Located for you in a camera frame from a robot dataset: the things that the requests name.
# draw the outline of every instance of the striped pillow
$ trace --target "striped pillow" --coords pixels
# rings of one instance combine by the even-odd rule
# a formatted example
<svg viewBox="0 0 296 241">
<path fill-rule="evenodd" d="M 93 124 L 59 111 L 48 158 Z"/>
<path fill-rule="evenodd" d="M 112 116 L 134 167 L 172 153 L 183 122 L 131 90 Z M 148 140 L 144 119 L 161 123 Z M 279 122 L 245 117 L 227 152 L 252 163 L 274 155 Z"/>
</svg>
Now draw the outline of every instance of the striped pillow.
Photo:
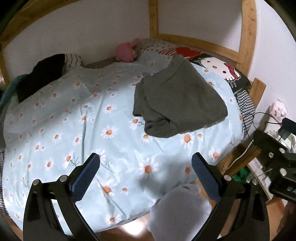
<svg viewBox="0 0 296 241">
<path fill-rule="evenodd" d="M 82 64 L 81 57 L 77 54 L 65 53 L 65 65 L 69 68 Z"/>
</svg>

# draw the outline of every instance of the metal bolt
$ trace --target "metal bolt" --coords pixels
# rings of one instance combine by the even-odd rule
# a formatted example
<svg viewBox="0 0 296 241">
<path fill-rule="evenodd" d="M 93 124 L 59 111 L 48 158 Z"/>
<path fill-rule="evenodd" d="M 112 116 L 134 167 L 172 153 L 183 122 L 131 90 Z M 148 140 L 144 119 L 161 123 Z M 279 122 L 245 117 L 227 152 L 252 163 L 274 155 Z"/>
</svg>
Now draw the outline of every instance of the metal bolt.
<svg viewBox="0 0 296 241">
<path fill-rule="evenodd" d="M 224 176 L 224 179 L 225 179 L 226 181 L 231 181 L 231 176 L 229 176 L 229 175 L 225 175 L 225 176 Z"/>
<path fill-rule="evenodd" d="M 254 185 L 258 185 L 258 181 L 257 181 L 256 179 L 253 179 L 253 180 L 252 180 L 252 183 L 253 183 Z"/>
<path fill-rule="evenodd" d="M 282 174 L 282 176 L 286 176 L 287 175 L 287 171 L 286 171 L 286 169 L 284 169 L 284 168 L 281 168 L 280 170 L 279 170 L 279 172 Z"/>
<path fill-rule="evenodd" d="M 283 153 L 283 154 L 286 153 L 286 151 L 284 150 L 284 148 L 279 148 L 279 151 L 280 151 L 281 153 Z"/>
<path fill-rule="evenodd" d="M 36 186 L 38 183 L 39 183 L 39 180 L 38 180 L 38 179 L 35 179 L 35 180 L 33 181 L 33 185 L 34 185 L 34 186 Z"/>
<path fill-rule="evenodd" d="M 67 180 L 67 178 L 68 178 L 67 175 L 62 175 L 62 176 L 59 178 L 59 180 L 60 180 L 61 182 L 64 182 L 64 181 Z"/>
</svg>

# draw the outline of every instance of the checkered fabric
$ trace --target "checkered fabric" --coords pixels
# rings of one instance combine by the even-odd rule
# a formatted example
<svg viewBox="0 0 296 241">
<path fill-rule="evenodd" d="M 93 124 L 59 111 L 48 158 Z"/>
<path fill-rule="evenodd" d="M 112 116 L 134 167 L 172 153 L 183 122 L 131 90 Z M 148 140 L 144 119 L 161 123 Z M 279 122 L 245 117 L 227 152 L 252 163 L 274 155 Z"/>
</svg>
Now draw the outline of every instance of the checkered fabric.
<svg viewBox="0 0 296 241">
<path fill-rule="evenodd" d="M 84 68 L 86 69 L 101 69 L 101 68 L 104 68 L 112 63 L 115 63 L 117 62 L 116 61 L 116 57 L 111 57 L 111 58 L 108 58 L 108 59 L 104 59 L 104 60 L 101 60 L 101 61 L 97 61 L 97 62 L 94 62 L 94 63 L 91 63 L 91 64 L 87 64 L 85 66 L 83 66 Z"/>
<path fill-rule="evenodd" d="M 4 151 L 0 152 L 0 213 L 5 213 L 8 215 L 4 205 L 3 192 L 2 192 L 2 171 L 3 171 L 3 165 L 4 165 L 4 158 L 5 158 L 5 152 Z"/>
<path fill-rule="evenodd" d="M 247 91 L 242 90 L 241 92 L 235 95 L 235 98 L 237 100 L 239 110 L 243 117 L 244 138 L 245 138 L 253 122 L 253 115 L 255 114 L 255 108 Z"/>
</svg>

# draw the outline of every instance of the hello kitty pillow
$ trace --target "hello kitty pillow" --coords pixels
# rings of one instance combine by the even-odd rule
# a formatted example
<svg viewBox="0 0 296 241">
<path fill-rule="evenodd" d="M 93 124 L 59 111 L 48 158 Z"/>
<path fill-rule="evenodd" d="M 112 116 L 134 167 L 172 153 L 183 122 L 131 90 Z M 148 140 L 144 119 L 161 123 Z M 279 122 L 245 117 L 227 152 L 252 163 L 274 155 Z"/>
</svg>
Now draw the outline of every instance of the hello kitty pillow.
<svg viewBox="0 0 296 241">
<path fill-rule="evenodd" d="M 176 47 L 159 51 L 159 53 L 169 56 L 181 54 L 190 62 L 198 64 L 208 71 L 214 72 L 228 82 L 234 94 L 240 92 L 242 89 L 249 90 L 251 88 L 248 78 L 239 70 L 235 69 L 235 67 L 197 48 Z"/>
</svg>

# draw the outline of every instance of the dark gray cloth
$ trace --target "dark gray cloth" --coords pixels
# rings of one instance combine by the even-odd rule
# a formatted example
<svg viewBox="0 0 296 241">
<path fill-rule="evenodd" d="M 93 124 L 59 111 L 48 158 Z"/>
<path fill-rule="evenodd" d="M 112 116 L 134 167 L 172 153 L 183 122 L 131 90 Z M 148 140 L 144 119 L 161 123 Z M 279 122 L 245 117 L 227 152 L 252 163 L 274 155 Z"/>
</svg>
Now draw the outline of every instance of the dark gray cloth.
<svg viewBox="0 0 296 241">
<path fill-rule="evenodd" d="M 192 64 L 175 55 L 169 66 L 136 85 L 134 116 L 142 116 L 145 132 L 171 137 L 212 125 L 225 118 L 227 107 Z"/>
</svg>

